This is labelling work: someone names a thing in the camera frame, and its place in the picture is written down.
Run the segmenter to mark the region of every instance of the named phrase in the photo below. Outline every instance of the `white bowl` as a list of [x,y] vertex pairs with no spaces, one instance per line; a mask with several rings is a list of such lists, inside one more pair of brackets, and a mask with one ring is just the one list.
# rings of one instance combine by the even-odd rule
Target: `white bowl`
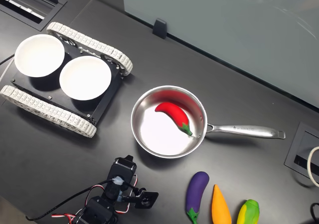
[[111,70],[108,64],[94,56],[82,56],[68,62],[60,74],[64,93],[76,100],[94,99],[109,87]]
[[64,47],[54,36],[40,34],[27,38],[15,51],[14,63],[24,75],[43,77],[58,69],[64,59]]

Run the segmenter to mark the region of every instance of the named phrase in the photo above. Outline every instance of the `red chili pepper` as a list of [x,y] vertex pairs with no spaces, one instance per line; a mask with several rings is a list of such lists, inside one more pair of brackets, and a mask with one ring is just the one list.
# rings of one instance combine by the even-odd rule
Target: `red chili pepper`
[[156,112],[163,112],[170,116],[177,127],[184,133],[189,136],[192,135],[192,132],[189,130],[189,120],[185,112],[177,105],[169,102],[164,102],[159,104],[155,108]]

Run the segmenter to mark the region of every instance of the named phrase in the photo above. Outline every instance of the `dark gray table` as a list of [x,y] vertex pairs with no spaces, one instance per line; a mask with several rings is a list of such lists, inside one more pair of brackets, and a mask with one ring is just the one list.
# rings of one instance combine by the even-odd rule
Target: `dark gray table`
[[[284,166],[284,161],[299,122],[319,129],[318,113],[171,39],[152,35],[149,28],[110,8],[103,0],[68,0],[67,4],[54,21],[120,49],[131,58],[134,69],[124,79],[92,139],[4,102],[0,108],[1,196],[26,215],[36,217],[105,180],[114,158],[130,154],[138,165],[138,186],[159,192],[159,198],[151,210],[132,208],[120,216],[120,224],[191,223],[184,211],[184,199],[197,171],[210,176],[201,202],[200,224],[212,223],[214,184],[223,192],[233,223],[245,199],[259,202],[260,224],[311,223],[309,207],[319,201],[319,189],[300,185],[311,182]],[[0,20],[7,24],[0,26],[1,41],[3,37],[8,41],[5,52],[0,53],[3,59],[14,52],[19,42],[37,33],[1,12]],[[1,87],[14,72],[12,67]],[[130,115],[136,100],[160,85],[181,86],[193,92],[205,106],[211,123],[269,126],[284,130],[287,138],[210,134],[185,158],[153,158],[134,140]],[[80,196],[58,211],[74,213],[83,203],[84,196]],[[39,223],[66,220],[47,217]]]

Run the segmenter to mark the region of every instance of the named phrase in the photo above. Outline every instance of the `saucepan handle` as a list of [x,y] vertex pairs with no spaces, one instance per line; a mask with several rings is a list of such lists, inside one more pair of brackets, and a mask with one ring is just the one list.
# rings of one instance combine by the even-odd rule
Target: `saucepan handle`
[[286,138],[285,132],[278,131],[273,128],[267,128],[254,125],[212,125],[207,124],[212,130],[208,130],[206,133],[222,132],[239,134],[256,138]]

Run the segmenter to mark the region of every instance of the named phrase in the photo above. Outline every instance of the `purple eggplant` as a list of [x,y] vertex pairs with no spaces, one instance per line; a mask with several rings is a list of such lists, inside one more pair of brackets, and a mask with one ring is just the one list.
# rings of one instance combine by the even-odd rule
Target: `purple eggplant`
[[194,224],[197,224],[201,198],[208,182],[209,176],[205,172],[196,173],[189,182],[186,194],[186,213]]

